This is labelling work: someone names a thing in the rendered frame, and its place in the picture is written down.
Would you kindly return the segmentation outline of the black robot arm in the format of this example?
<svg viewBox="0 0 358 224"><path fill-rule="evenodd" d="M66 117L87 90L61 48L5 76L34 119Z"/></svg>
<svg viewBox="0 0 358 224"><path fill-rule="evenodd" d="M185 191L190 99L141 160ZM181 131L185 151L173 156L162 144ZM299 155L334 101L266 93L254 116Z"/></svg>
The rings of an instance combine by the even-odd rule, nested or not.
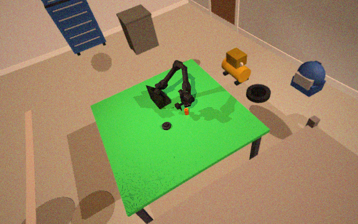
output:
<svg viewBox="0 0 358 224"><path fill-rule="evenodd" d="M182 83L182 89L180 89L178 92L180 93L180 98L185 100L185 101L182 101L182 103L184 104L184 107L186 108L191 105L191 102L193 101L193 96L191 95L191 85L188 81L188 72L187 72L188 68L182 62L180 62L178 60L174 61L173 67L169 71L167 76L163 80L159 81L159 83L155 84L156 88L153 91L153 93L156 95L159 95L161 90L166 89L168 86L168 81L175 74L175 72L179 69L182 70L183 83Z"/></svg>

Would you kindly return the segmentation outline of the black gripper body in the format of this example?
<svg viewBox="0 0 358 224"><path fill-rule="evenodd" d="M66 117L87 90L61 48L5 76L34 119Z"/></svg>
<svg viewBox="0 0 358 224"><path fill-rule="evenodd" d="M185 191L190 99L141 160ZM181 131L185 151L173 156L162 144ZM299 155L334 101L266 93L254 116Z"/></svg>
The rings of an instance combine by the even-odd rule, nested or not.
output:
<svg viewBox="0 0 358 224"><path fill-rule="evenodd" d="M180 109L181 108L181 105L183 105L182 101L185 101L184 99L181 99L181 103L175 103L175 107L176 109Z"/></svg>

